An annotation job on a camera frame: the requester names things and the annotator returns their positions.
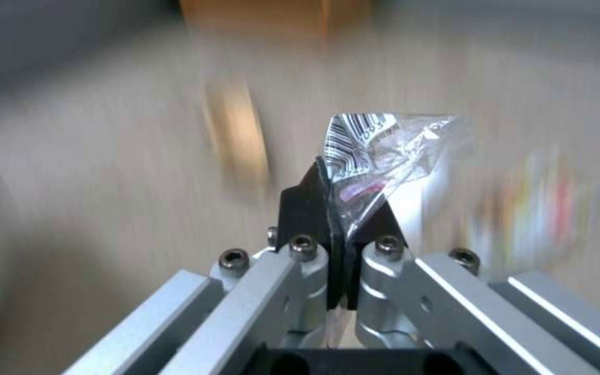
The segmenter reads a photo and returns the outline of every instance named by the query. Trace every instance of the hex socket screw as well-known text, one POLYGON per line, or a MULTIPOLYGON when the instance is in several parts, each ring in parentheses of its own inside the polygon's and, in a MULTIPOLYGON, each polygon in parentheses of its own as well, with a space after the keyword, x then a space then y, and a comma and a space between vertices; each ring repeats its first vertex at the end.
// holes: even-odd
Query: hex socket screw
POLYGON ((297 234, 289 240, 289 254, 297 261, 310 261, 316 258, 317 244, 309 234, 297 234))
POLYGON ((242 249, 228 249, 219 256, 219 268, 225 275, 238 278, 249 268, 249 254, 242 249))
POLYGON ((377 238, 374 243, 376 247, 376 254, 381 258, 385 258, 388 261, 398 261, 402 259, 402 253, 404 251, 404 245, 395 235, 382 235, 377 238))

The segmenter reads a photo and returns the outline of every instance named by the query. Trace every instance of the plastic wrapper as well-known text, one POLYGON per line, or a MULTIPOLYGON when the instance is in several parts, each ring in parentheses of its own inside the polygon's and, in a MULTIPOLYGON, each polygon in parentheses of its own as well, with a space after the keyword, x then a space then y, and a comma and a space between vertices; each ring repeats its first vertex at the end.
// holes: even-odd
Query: plastic wrapper
POLYGON ((407 181, 428 176, 447 142, 457 141, 457 116, 340 114, 328 127, 324 159, 347 239, 407 181))

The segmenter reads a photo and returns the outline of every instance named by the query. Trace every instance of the barcode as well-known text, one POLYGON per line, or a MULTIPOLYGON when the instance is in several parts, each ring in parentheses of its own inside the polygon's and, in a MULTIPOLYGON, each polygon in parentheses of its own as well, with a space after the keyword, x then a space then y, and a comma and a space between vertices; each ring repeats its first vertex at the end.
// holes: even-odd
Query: barcode
POLYGON ((334 182, 369 171, 367 143, 396 123, 390 114, 341 114, 330 120, 324 160, 334 182))

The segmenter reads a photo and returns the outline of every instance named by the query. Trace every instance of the wooden surface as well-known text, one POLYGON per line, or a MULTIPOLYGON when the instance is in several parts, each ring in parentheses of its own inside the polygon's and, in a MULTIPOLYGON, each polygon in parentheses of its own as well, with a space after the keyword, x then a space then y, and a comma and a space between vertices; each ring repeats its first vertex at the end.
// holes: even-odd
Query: wooden surface
POLYGON ((474 181, 539 147, 571 152, 593 181, 591 235, 548 271, 600 307, 600 16, 433 4, 383 10, 321 53, 178 22, 0 96, 20 216, 0 373, 60 372, 178 268, 262 248, 341 111, 469 117, 493 152, 474 181), (202 94, 223 77, 252 90, 269 194, 238 194, 210 150, 202 94))

